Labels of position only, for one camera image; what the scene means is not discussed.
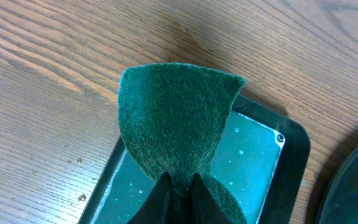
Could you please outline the green scrubbing sponge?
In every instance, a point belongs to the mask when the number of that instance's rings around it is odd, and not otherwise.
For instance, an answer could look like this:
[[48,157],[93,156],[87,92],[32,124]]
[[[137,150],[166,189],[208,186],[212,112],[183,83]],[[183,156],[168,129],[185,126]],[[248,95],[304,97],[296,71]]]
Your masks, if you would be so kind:
[[122,140],[135,163],[157,181],[168,173],[173,209],[189,219],[185,199],[192,178],[201,176],[231,223],[246,217],[232,195],[211,175],[211,163],[244,78],[187,63],[131,67],[121,76],[118,121]]

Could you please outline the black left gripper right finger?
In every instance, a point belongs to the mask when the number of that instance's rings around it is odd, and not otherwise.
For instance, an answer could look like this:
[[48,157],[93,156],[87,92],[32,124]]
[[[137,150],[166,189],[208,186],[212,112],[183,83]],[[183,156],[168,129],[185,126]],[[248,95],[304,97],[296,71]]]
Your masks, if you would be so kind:
[[195,173],[191,187],[191,220],[195,224],[230,224],[204,184]]

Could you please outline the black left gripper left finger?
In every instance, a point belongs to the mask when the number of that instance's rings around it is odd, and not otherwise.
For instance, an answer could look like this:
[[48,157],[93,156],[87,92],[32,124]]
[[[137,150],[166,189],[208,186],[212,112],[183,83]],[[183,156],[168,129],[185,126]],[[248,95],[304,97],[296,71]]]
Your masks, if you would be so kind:
[[141,208],[127,224],[170,224],[173,213],[172,201],[172,178],[168,172],[164,172]]

